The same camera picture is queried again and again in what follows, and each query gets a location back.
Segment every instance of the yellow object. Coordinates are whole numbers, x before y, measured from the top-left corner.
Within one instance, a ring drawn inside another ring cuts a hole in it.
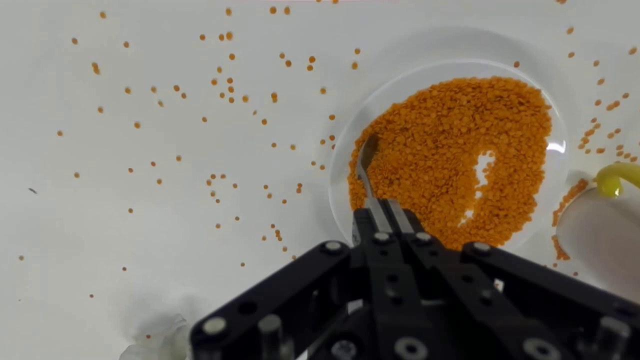
[[[596,175],[600,195],[606,197],[618,197],[622,195],[620,178],[640,188],[640,165],[615,163],[600,169]]]

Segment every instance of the white bowl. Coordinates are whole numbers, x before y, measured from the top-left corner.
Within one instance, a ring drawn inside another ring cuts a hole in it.
[[[434,49],[433,59],[425,59],[423,66],[401,74],[375,91],[339,136],[330,168],[329,201],[333,217],[347,241],[351,239],[353,216],[349,205],[347,176],[355,140],[393,103],[403,102],[418,90],[454,78],[503,76],[520,79],[540,88],[547,104],[553,107],[550,110],[552,132],[547,138],[547,155],[543,166],[545,180],[535,196],[538,205],[532,220],[526,223],[520,232],[513,234],[503,248],[513,250],[530,238],[541,225],[543,218],[548,220],[563,195],[560,184],[564,183],[568,168],[566,166],[567,136],[561,114],[570,109],[563,109],[562,104],[554,101],[556,93],[561,94],[562,91],[566,91],[565,87],[557,81],[556,76],[561,74],[556,73],[558,70],[554,71],[552,62],[540,63],[544,61],[541,56],[536,56],[534,52],[523,51],[523,47],[515,45],[517,43],[511,39],[478,29],[447,30],[450,31],[440,29],[433,33],[432,41],[436,45],[446,44],[443,51]],[[513,67],[514,59],[535,63],[537,67],[531,73],[524,73]]]

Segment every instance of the plastic bag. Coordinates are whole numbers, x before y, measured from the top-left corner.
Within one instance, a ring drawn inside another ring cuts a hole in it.
[[[136,338],[120,355],[120,360],[191,360],[190,326],[181,315],[173,323],[149,336]]]

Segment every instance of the yellow handle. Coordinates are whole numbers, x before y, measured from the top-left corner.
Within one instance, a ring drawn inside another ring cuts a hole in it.
[[[598,192],[606,197],[622,195],[620,178],[640,188],[640,165],[616,163],[600,169],[596,175]]]

